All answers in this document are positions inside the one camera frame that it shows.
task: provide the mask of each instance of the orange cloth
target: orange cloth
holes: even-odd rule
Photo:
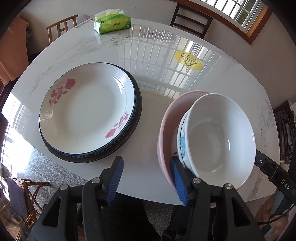
[[[26,29],[29,23],[16,17],[0,39],[0,79],[4,85],[29,66]]]

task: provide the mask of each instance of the black triangle symbol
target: black triangle symbol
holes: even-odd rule
[[[189,59],[189,58],[187,58],[187,57],[185,57],[183,55],[181,55],[181,57],[184,60],[187,67],[192,66],[194,64],[197,64],[197,62],[195,62],[195,61],[193,61],[193,60],[191,60],[191,59]]]

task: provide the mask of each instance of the wall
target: wall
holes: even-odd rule
[[[132,18],[169,25],[175,7],[176,3],[168,0],[32,0],[20,17],[30,23],[33,34],[28,51],[34,53],[49,44],[45,28],[71,15],[79,14],[77,23],[80,23],[90,15],[117,8],[126,10]],[[205,40],[244,66],[266,89],[272,107],[277,107],[286,99],[296,101],[296,46],[274,14],[252,45],[215,19]]]

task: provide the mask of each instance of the pink bowl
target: pink bowl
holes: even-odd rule
[[[205,91],[189,91],[176,98],[166,110],[161,122],[157,141],[157,156],[160,169],[172,189],[176,191],[170,173],[170,159],[173,151],[171,150],[174,131],[193,103],[201,96],[208,94]]]

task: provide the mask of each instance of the marble table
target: marble table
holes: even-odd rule
[[[279,163],[278,135],[268,96],[260,83],[229,55],[194,35],[160,23],[132,19],[131,29],[103,35],[98,35],[93,25],[93,19],[89,19],[50,44],[19,78],[2,110],[11,126],[43,155],[86,180],[99,176],[120,155],[125,167],[118,192],[181,204],[159,168],[157,136],[166,109],[178,95],[204,90],[233,99],[251,122],[256,148]],[[203,68],[197,71],[181,65],[173,57],[177,50],[198,57]],[[42,142],[39,110],[47,90],[60,76],[91,62],[119,65],[135,77],[143,98],[142,114],[131,138],[115,153],[91,163],[70,163],[54,156]],[[275,186],[256,166],[239,189],[245,201],[274,191]]]

